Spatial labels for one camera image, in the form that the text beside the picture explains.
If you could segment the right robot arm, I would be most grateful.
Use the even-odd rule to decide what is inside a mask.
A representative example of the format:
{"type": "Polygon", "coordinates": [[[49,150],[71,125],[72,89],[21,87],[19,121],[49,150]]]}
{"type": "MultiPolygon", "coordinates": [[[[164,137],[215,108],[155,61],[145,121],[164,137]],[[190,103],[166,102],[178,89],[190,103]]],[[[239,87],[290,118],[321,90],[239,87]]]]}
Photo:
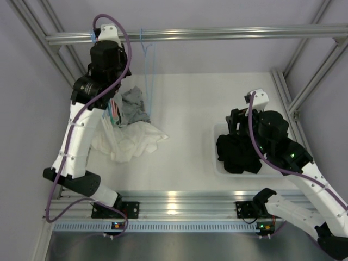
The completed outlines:
{"type": "Polygon", "coordinates": [[[276,216],[311,236],[331,258],[347,258],[347,202],[320,172],[313,157],[288,137],[288,122],[276,111],[233,109],[226,117],[227,135],[216,143],[218,160],[231,174],[257,174],[265,163],[295,184],[316,212],[264,188],[250,202],[258,218],[276,216]]]}

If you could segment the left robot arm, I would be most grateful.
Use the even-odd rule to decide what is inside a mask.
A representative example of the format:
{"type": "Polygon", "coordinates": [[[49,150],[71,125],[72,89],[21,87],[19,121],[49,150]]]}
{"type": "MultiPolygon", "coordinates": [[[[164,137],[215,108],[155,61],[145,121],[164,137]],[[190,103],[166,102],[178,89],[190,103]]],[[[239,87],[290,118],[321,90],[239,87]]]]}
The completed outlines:
{"type": "Polygon", "coordinates": [[[115,218],[122,213],[120,195],[102,185],[101,177],[87,171],[86,164],[95,129],[120,88],[120,80],[130,76],[123,44],[103,40],[92,46],[88,71],[73,85],[70,116],[59,154],[43,177],[85,197],[104,204],[115,218]]]}

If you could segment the light blue wire hanger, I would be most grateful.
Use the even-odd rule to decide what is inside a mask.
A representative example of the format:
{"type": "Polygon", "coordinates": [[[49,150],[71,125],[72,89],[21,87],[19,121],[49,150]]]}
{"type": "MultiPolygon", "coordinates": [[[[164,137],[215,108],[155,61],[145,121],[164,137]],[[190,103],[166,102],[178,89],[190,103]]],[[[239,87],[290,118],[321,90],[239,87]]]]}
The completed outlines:
{"type": "Polygon", "coordinates": [[[145,42],[145,31],[141,28],[139,31],[139,40],[144,55],[144,81],[146,91],[146,112],[149,117],[152,115],[153,88],[156,75],[156,45],[155,43],[145,42]]]}

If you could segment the black tank top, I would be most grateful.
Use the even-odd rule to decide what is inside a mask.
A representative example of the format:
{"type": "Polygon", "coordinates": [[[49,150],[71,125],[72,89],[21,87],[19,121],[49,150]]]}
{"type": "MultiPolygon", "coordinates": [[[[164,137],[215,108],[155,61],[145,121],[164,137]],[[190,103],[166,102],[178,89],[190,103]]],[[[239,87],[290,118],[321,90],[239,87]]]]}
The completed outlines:
{"type": "Polygon", "coordinates": [[[245,171],[257,174],[262,168],[259,155],[255,152],[248,136],[236,134],[219,135],[216,141],[217,159],[231,174],[245,171]]]}

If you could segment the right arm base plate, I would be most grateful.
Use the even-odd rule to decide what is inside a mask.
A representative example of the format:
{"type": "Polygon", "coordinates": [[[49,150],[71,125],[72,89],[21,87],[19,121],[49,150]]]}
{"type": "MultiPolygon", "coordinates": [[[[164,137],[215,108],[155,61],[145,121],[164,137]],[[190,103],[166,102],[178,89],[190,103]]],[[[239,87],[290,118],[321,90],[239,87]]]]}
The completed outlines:
{"type": "Polygon", "coordinates": [[[269,218],[264,206],[253,201],[236,201],[235,209],[239,219],[269,218]]]}

